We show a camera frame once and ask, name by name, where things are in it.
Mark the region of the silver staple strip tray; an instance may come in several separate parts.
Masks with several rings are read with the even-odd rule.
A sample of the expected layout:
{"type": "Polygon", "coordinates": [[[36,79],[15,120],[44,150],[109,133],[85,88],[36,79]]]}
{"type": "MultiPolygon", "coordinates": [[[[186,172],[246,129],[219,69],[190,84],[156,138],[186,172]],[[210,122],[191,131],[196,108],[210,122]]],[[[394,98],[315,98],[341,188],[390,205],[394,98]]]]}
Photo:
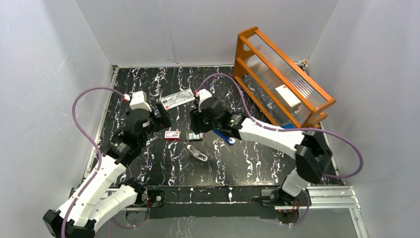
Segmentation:
{"type": "Polygon", "coordinates": [[[193,132],[188,132],[186,135],[187,141],[201,141],[203,140],[203,138],[204,138],[203,133],[195,134],[193,132]]]}

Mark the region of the red white staple box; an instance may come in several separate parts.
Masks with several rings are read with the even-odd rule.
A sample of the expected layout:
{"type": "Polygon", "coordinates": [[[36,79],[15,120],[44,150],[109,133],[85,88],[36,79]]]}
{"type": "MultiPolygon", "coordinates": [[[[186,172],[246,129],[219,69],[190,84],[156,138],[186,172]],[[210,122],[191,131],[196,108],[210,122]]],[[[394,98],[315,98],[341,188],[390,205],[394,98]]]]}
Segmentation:
{"type": "Polygon", "coordinates": [[[164,133],[165,140],[179,140],[180,131],[177,130],[168,130],[164,133]]]}

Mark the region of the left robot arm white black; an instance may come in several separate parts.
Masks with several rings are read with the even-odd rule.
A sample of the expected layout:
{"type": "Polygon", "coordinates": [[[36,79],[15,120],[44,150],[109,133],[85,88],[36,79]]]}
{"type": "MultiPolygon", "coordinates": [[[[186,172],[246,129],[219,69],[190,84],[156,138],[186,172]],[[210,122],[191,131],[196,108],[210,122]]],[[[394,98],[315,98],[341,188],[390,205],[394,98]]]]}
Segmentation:
{"type": "Polygon", "coordinates": [[[125,124],[101,148],[101,161],[71,197],[56,210],[48,210],[43,221],[55,238],[93,238],[99,228],[130,205],[143,206],[147,189],[135,178],[103,199],[112,183],[141,154],[153,133],[171,127],[167,107],[156,105],[156,116],[147,103],[131,106],[125,124]]]}

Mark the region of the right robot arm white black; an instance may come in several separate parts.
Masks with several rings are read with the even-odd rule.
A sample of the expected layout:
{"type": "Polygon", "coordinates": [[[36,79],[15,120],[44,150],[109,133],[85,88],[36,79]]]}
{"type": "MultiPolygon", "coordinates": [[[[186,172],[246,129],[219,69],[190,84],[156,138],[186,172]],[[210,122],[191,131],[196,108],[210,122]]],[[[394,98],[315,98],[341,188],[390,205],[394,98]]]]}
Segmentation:
{"type": "Polygon", "coordinates": [[[319,183],[331,164],[332,151],[318,131],[288,131],[278,126],[254,122],[241,113],[231,113],[213,96],[196,100],[190,111],[194,133],[218,130],[238,140],[256,142],[288,155],[295,160],[294,170],[279,189],[279,200],[292,205],[310,184],[319,183]]]}

